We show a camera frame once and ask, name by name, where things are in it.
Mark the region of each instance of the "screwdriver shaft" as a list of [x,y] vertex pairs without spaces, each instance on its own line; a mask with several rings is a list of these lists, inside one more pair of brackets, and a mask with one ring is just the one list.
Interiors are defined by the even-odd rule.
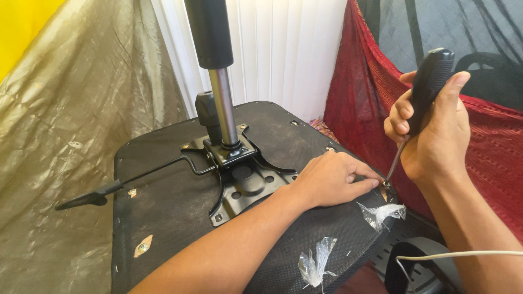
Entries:
[[396,152],[396,156],[394,157],[394,161],[392,162],[391,169],[389,170],[389,174],[387,175],[387,178],[385,179],[385,183],[389,182],[389,180],[392,176],[392,173],[394,172],[394,169],[396,168],[396,164],[400,160],[401,152],[405,148],[405,144],[407,143],[409,137],[410,137],[409,135],[405,135],[405,140],[401,143],[400,147],[398,148],[398,150]]

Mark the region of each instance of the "forearm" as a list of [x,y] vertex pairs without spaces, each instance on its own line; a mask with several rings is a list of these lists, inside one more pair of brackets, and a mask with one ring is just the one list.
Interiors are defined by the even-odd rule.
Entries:
[[[452,252],[523,251],[510,230],[478,193],[466,173],[419,185]],[[523,292],[523,260],[513,256],[454,259],[470,293]]]
[[309,209],[293,193],[289,185],[281,187],[190,244],[131,292],[241,293],[284,231]]

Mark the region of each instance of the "chair armrest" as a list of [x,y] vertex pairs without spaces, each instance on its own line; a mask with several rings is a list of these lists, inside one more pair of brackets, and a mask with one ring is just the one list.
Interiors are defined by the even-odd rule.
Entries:
[[[385,287],[390,294],[405,294],[408,289],[408,280],[396,262],[397,256],[428,256],[449,253],[443,245],[431,239],[417,237],[397,242],[392,248],[385,272]],[[439,258],[428,261],[400,261],[408,276],[412,276],[414,265],[419,263],[431,270],[452,293],[465,293],[458,274],[458,269],[452,258]]]

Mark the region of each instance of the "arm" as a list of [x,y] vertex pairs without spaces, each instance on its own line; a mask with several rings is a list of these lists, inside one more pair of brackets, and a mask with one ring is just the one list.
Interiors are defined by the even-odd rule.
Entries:
[[[367,179],[353,183],[355,175]],[[312,159],[292,184],[190,244],[131,293],[241,293],[301,213],[351,201],[377,187],[377,179],[363,162],[328,151]]]
[[[404,74],[400,80],[411,83],[414,74]],[[476,190],[465,168],[470,127],[459,91],[469,78],[461,72],[447,81],[424,129],[407,142],[401,162],[427,200],[451,251],[523,251]],[[409,98],[410,91],[397,100],[385,120],[385,132],[397,143],[408,132],[406,119],[413,113]],[[469,293],[523,293],[521,258],[472,256],[458,257],[454,262]]]

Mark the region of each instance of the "hand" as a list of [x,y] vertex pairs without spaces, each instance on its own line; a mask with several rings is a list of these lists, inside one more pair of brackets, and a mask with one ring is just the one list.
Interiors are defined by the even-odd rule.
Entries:
[[[403,74],[400,81],[412,83],[415,74]],[[467,175],[465,153],[470,140],[469,115],[458,95],[469,78],[469,73],[459,72],[448,79],[424,118],[424,128],[405,145],[401,164],[417,185]],[[408,90],[394,103],[385,120],[385,133],[398,144],[403,142],[403,135],[409,130],[406,119],[414,113],[410,98]]]
[[[356,175],[367,177],[353,183]],[[354,200],[383,179],[367,164],[344,152],[327,151],[313,158],[289,185],[307,208],[332,206]]]

